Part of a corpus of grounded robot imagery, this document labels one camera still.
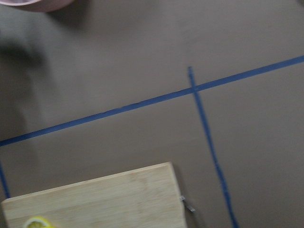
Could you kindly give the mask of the wooden cutting board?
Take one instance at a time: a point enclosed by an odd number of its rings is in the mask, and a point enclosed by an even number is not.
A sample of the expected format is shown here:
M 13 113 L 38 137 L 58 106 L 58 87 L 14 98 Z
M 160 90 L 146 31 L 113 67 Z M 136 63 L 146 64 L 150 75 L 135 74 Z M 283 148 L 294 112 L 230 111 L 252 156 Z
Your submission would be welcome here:
M 186 219 L 171 163 L 6 199 L 8 227 L 35 216 L 56 228 L 184 228 Z

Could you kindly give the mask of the pink bowl with ice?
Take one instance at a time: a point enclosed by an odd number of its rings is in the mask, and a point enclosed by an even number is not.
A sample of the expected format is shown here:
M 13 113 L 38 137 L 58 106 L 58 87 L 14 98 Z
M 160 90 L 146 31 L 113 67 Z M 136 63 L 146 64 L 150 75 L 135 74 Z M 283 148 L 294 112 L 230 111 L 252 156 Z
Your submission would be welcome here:
M 73 2 L 74 0 L 1 0 L 0 4 L 30 12 L 52 12 Z

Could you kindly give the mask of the lemon slices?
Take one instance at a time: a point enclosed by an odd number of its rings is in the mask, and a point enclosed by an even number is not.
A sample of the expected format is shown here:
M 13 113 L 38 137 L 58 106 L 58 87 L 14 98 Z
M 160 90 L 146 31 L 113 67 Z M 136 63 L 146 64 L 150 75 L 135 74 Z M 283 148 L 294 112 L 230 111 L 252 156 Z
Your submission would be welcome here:
M 23 228 L 52 228 L 48 220 L 42 217 L 31 217 L 22 226 Z

